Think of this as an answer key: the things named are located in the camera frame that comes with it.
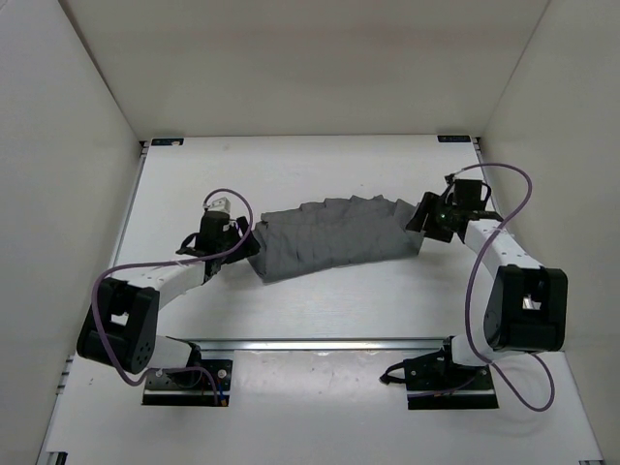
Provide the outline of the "grey pleated skirt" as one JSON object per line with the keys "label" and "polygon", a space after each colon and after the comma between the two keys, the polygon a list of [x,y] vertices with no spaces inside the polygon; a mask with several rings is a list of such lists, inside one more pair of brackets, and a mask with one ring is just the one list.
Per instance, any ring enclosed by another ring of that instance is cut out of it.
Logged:
{"label": "grey pleated skirt", "polygon": [[406,226],[417,209],[379,195],[266,212],[253,230],[260,251],[249,263],[269,284],[335,267],[414,257],[423,234]]}

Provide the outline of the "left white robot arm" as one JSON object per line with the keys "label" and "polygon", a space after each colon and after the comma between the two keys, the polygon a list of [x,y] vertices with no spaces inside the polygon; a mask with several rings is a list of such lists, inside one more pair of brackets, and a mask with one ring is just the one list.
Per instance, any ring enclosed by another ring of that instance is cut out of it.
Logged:
{"label": "left white robot arm", "polygon": [[197,232],[183,239],[177,260],[127,263],[96,281],[91,305],[77,339],[77,354],[115,368],[123,377],[162,368],[183,386],[202,376],[202,361],[191,344],[153,365],[164,344],[157,335],[160,311],[200,287],[223,266],[254,257],[260,245],[251,232],[252,216],[232,218],[226,209],[208,207]]}

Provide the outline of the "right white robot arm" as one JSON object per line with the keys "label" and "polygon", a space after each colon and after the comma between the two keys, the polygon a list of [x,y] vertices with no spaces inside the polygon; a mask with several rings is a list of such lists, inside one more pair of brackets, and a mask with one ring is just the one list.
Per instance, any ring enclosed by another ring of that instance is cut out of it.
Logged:
{"label": "right white robot arm", "polygon": [[[565,342],[568,276],[532,258],[518,244],[503,218],[486,208],[490,193],[481,180],[451,177],[442,194],[423,195],[407,225],[409,231],[441,242],[458,236],[476,254],[466,288],[465,332],[449,339],[449,355],[434,364],[435,379],[446,388],[465,381],[469,366],[557,352]],[[475,325],[472,295],[482,267],[493,285],[481,323]]]}

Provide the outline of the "right blue corner label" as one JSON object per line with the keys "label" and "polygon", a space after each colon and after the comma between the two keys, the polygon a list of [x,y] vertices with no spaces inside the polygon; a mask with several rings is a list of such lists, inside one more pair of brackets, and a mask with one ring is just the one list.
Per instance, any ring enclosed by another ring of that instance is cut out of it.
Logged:
{"label": "right blue corner label", "polygon": [[439,143],[470,143],[471,137],[466,135],[438,135]]}

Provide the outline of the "blue corner label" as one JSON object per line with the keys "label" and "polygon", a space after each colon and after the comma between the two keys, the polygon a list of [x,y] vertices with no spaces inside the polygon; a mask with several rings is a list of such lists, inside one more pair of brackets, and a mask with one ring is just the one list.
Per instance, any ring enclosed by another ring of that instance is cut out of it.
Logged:
{"label": "blue corner label", "polygon": [[439,143],[470,143],[471,137],[466,135],[438,135]]}
{"label": "blue corner label", "polygon": [[150,142],[151,146],[181,146],[184,138],[155,138]]}

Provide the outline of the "left blue corner label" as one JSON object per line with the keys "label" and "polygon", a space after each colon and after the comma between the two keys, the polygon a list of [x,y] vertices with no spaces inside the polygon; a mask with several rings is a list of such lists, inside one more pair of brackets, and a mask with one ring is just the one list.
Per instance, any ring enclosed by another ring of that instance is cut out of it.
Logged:
{"label": "left blue corner label", "polygon": [[155,138],[150,142],[151,146],[181,146],[184,138]]}

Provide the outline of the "front aluminium table rail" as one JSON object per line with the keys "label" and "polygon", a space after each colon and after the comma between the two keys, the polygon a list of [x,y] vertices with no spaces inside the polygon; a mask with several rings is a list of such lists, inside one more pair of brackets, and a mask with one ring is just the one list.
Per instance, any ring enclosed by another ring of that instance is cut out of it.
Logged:
{"label": "front aluminium table rail", "polygon": [[442,338],[195,339],[203,352],[436,351]]}

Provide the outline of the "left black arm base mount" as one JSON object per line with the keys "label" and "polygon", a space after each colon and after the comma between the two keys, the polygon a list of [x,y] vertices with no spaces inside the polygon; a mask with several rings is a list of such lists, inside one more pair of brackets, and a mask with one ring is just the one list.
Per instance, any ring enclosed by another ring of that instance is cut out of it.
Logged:
{"label": "left black arm base mount", "polygon": [[161,407],[228,407],[233,360],[203,356],[201,367],[212,376],[214,387],[202,372],[150,375],[144,383],[141,404]]}

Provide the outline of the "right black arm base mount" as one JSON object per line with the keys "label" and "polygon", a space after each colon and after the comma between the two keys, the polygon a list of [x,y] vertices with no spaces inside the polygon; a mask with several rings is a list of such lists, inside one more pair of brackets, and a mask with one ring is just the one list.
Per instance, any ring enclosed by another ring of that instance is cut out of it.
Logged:
{"label": "right black arm base mount", "polygon": [[409,411],[499,408],[488,369],[454,363],[447,346],[434,353],[405,358],[391,365],[379,381],[386,386],[404,386]]}

